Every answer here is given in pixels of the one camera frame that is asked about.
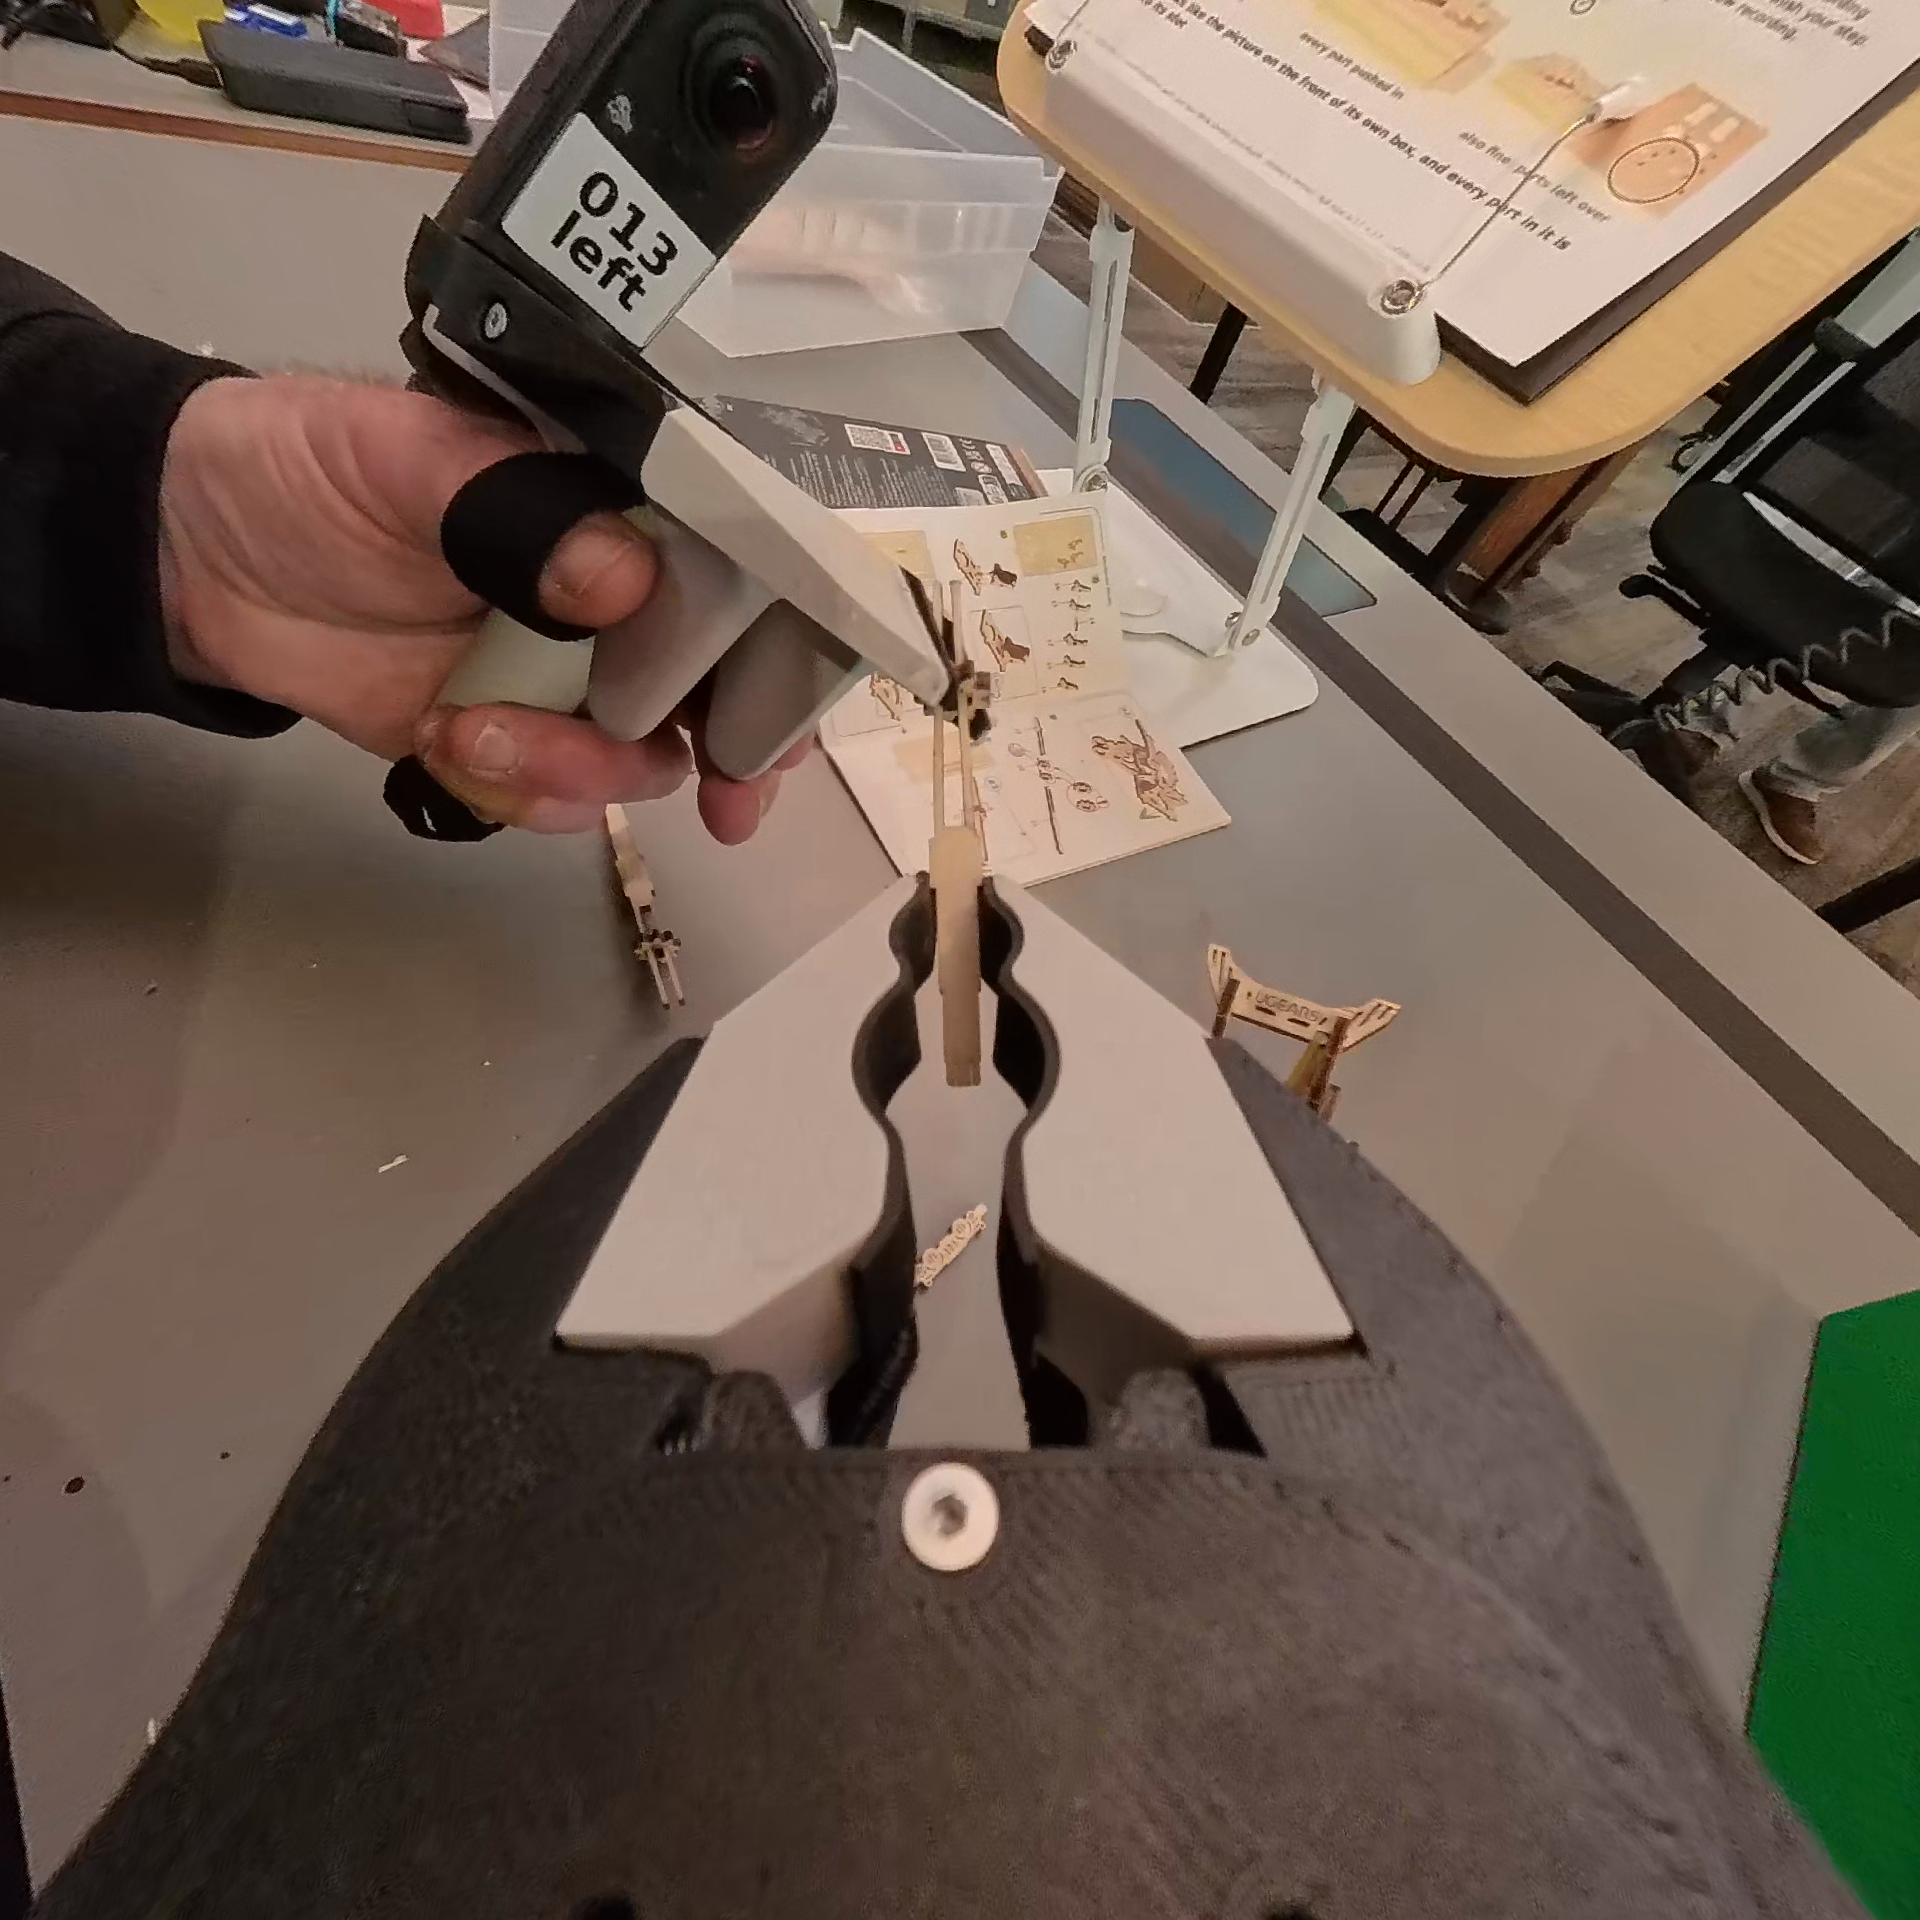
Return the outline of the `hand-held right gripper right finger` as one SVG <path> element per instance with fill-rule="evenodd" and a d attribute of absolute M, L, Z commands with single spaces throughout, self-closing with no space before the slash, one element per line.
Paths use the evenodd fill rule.
<path fill-rule="evenodd" d="M 992 1068 L 1021 1103 L 997 1278 L 1027 1440 L 1083 1446 L 1137 1376 L 1351 1350 L 1205 1029 L 1012 882 L 982 884 L 979 937 Z"/>

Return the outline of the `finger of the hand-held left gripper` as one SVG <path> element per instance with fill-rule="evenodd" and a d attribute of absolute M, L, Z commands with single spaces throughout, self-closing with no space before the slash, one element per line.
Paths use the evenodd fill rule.
<path fill-rule="evenodd" d="M 656 552 L 656 582 L 592 639 L 589 720 L 643 737 L 693 708 L 720 777 L 768 772 L 870 662 L 679 518 L 639 508 L 631 521 Z"/>
<path fill-rule="evenodd" d="M 948 700 L 952 666 L 918 581 L 693 407 L 669 409 L 648 445 L 646 502 L 704 540 L 769 599 L 805 613 L 923 705 Z"/>

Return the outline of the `twin wooden rods with gear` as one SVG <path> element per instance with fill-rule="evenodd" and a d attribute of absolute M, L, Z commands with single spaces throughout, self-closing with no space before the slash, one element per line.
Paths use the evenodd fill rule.
<path fill-rule="evenodd" d="M 900 576 L 928 633 L 929 646 L 947 671 L 947 690 L 940 702 L 940 716 L 956 721 L 963 744 L 972 744 L 992 729 L 992 679 L 979 671 L 972 661 L 957 652 L 952 617 L 940 609 L 937 597 L 928 582 L 907 566 L 900 566 Z"/>

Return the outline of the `single wooden rod part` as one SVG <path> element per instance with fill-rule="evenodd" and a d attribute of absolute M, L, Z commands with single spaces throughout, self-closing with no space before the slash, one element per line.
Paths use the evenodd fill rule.
<path fill-rule="evenodd" d="M 973 782 L 973 744 L 956 721 L 932 721 L 928 884 L 935 926 L 935 978 L 941 996 L 944 1077 L 975 1088 L 980 1039 L 980 886 L 987 878 Z"/>

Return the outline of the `person's left forearm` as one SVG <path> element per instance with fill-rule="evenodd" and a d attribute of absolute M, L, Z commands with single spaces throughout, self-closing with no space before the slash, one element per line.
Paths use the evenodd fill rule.
<path fill-rule="evenodd" d="M 1 258 L 1 700 L 268 737 L 297 716 L 183 679 L 159 588 L 159 478 L 192 393 L 245 369 Z"/>

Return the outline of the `black model kit box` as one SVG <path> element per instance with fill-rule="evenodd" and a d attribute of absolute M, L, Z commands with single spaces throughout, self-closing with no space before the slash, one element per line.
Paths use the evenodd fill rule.
<path fill-rule="evenodd" d="M 993 439 L 712 394 L 711 421 L 838 512 L 997 508 L 1044 496 L 1027 455 Z"/>

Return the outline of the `small wooden model stand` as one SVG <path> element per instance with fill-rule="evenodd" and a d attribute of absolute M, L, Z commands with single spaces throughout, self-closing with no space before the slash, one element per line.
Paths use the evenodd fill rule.
<path fill-rule="evenodd" d="M 1303 1050 L 1287 1074 L 1287 1088 L 1323 1119 L 1337 1110 L 1337 1069 L 1344 1055 L 1381 1036 L 1401 1014 L 1401 1005 L 1392 998 L 1325 1005 L 1268 986 L 1243 974 L 1223 944 L 1207 949 L 1207 978 L 1214 992 L 1211 1038 L 1223 1039 L 1239 1022 L 1297 1041 Z"/>

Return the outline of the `long wooden model part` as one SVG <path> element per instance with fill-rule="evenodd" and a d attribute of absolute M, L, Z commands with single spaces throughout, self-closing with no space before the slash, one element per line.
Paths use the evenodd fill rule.
<path fill-rule="evenodd" d="M 656 996 L 665 1010 L 686 1005 L 680 982 L 680 940 L 659 919 L 656 884 L 643 857 L 629 813 L 621 805 L 608 805 L 603 815 L 613 879 L 625 904 L 633 932 L 633 952 L 654 980 Z"/>

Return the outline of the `person's left hand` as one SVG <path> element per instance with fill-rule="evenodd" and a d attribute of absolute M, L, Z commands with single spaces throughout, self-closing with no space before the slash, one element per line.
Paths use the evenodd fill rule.
<path fill-rule="evenodd" d="M 697 774 L 723 846 L 747 841 L 805 736 L 774 770 L 720 777 L 691 720 L 620 740 L 511 704 L 453 708 L 440 687 L 487 613 L 440 552 L 446 505 L 533 449 L 516 422 L 438 397 L 321 375 L 224 375 L 174 421 L 159 470 L 159 602 L 185 680 L 297 712 L 355 746 L 414 757 L 472 813 L 582 831 L 608 805 L 661 799 Z"/>

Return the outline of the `illustrated instruction booklet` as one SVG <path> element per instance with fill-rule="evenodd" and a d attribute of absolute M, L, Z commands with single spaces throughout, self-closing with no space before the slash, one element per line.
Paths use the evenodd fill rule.
<path fill-rule="evenodd" d="M 1024 500 L 846 518 L 956 614 L 956 652 L 987 679 L 972 772 L 990 873 L 1033 884 L 1229 825 L 1133 690 L 1096 510 Z"/>

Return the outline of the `black flat device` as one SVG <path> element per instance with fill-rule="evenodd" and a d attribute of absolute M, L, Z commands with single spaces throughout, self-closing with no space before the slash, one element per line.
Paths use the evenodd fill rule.
<path fill-rule="evenodd" d="M 229 18 L 201 21 L 198 41 L 224 95 L 248 111 L 453 146 L 471 138 L 462 90 L 431 64 L 255 31 Z"/>

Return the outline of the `white document stand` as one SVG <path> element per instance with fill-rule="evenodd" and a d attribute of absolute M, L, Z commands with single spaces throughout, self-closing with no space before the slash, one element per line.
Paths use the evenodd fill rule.
<path fill-rule="evenodd" d="M 1008 30 L 997 85 L 1019 129 L 1094 190 L 1072 492 L 1124 500 L 1115 584 L 1133 597 L 1142 623 L 1136 693 L 1187 750 L 1295 712 L 1316 697 L 1308 662 L 1280 634 L 1292 561 L 1360 422 L 1360 381 L 1425 381 L 1443 346 L 1420 281 L 1262 181 L 1229 138 L 1094 44 L 1088 21 L 1085 10 L 1044 26 L 1044 49 L 1024 22 Z M 1239 599 L 1220 582 L 1197 588 L 1203 564 L 1150 516 L 1144 479 L 1113 479 L 1121 311 L 1137 232 L 1184 255 L 1246 318 L 1318 338 L 1303 346 L 1313 390 L 1300 449 Z"/>

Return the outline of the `printed instruction sheet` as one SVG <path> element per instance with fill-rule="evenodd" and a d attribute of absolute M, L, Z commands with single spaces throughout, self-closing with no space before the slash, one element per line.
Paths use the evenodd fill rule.
<path fill-rule="evenodd" d="M 1916 85 L 1917 5 L 1033 5 L 1088 26 L 1540 394 Z"/>

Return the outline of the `green mat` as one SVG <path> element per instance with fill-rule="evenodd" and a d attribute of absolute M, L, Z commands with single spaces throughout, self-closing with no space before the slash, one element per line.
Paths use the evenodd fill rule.
<path fill-rule="evenodd" d="M 1916 1290 L 1820 1322 L 1747 1722 L 1832 1855 L 1916 1841 Z"/>

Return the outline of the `black office chair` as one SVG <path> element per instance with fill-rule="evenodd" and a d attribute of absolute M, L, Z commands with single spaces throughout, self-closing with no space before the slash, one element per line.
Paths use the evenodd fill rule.
<path fill-rule="evenodd" d="M 1648 546 L 1719 658 L 1851 704 L 1916 705 L 1917 320 L 1736 474 L 1678 489 Z"/>

